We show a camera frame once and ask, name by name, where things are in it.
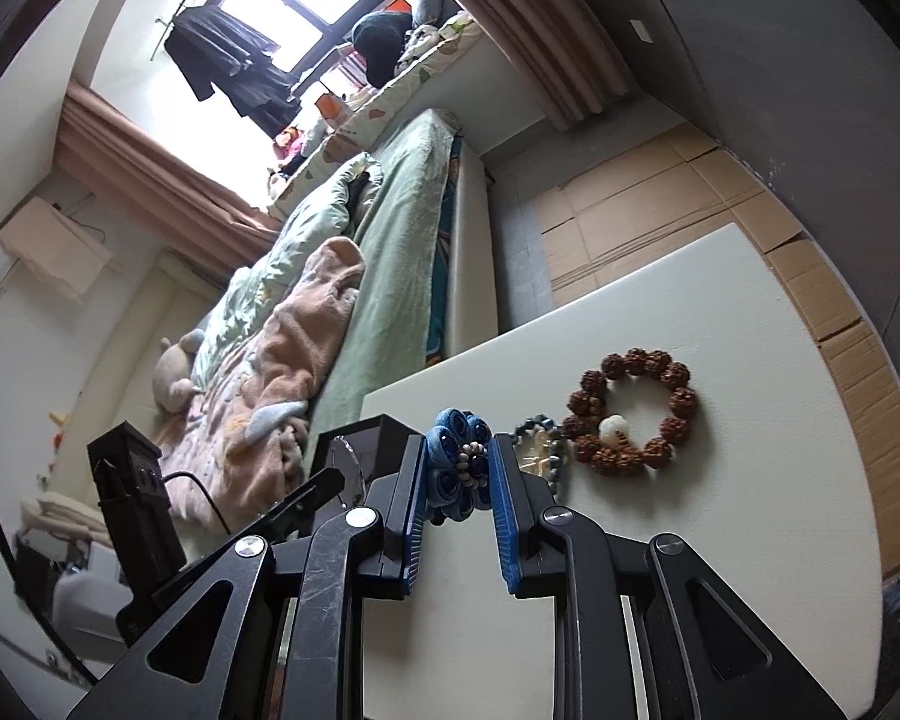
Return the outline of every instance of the tabletop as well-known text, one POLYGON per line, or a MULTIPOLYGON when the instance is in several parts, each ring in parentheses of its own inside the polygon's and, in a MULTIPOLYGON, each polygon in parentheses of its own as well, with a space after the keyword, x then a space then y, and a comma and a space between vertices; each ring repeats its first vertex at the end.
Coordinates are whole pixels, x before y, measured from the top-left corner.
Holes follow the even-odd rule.
MULTIPOLYGON (((637 480, 570 464, 562 503, 620 536, 683 536, 857 717, 880 647, 871 497, 826 365, 735 224, 368 395, 362 414, 423 432, 452 406, 511 432, 537 413, 562 418, 583 370, 633 346, 688 365, 701 397, 693 436, 673 466, 637 480)), ((642 445, 666 398, 636 380, 617 386, 612 410, 642 445)), ((428 525, 412 598, 367 602, 365 713, 550 718, 553 647, 552 602, 506 594, 489 512, 428 525)))

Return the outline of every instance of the headboard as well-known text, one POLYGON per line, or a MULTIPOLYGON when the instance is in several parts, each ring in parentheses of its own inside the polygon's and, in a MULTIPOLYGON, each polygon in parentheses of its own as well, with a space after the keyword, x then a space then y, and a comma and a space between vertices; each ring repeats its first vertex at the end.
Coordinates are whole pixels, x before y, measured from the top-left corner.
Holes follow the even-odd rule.
POLYGON ((158 413, 151 375, 160 338, 176 341, 193 330, 220 294, 169 252, 157 257, 83 383, 56 453, 50 491, 96 508, 86 446, 124 420, 154 435, 158 413))

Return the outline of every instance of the pink curtain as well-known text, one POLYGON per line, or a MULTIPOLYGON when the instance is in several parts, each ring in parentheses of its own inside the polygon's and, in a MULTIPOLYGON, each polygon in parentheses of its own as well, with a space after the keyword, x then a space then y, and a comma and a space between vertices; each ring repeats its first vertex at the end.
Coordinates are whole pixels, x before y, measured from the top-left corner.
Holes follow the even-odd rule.
POLYGON ((74 81, 63 100, 53 162, 217 276, 258 260, 280 228, 74 81))
POLYGON ((629 71, 583 0, 456 0, 567 129, 631 90, 629 71))

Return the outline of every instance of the plush toy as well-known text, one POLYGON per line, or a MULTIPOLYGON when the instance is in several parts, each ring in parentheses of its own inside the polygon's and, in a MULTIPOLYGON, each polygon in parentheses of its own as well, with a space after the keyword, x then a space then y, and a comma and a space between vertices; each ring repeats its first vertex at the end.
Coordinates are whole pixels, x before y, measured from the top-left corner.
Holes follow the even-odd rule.
POLYGON ((194 357, 203 343, 203 331, 191 330, 178 343, 169 338, 160 339, 163 354, 154 368, 154 400, 165 412, 178 413, 187 408, 194 393, 190 371, 194 357))

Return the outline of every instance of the brown bead bracelet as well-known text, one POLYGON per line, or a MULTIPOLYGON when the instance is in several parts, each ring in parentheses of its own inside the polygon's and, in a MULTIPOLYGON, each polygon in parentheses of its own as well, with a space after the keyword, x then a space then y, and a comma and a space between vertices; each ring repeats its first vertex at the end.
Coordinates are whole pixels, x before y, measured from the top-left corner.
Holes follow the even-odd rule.
POLYGON ((682 362, 660 349, 647 352, 635 347, 623 357, 608 354, 600 370, 583 373, 580 388, 570 395, 570 415, 563 420, 563 435, 576 448, 577 460, 592 466, 605 476, 638 476, 644 467, 664 469, 674 456, 674 446, 690 437, 690 418, 700 410, 700 399, 687 384, 690 370, 682 362), (607 411, 607 382, 624 376, 647 376, 670 389, 670 412, 660 422, 660 435, 650 439, 643 449, 632 445, 623 433, 617 433, 617 445, 605 446, 596 434, 607 411))

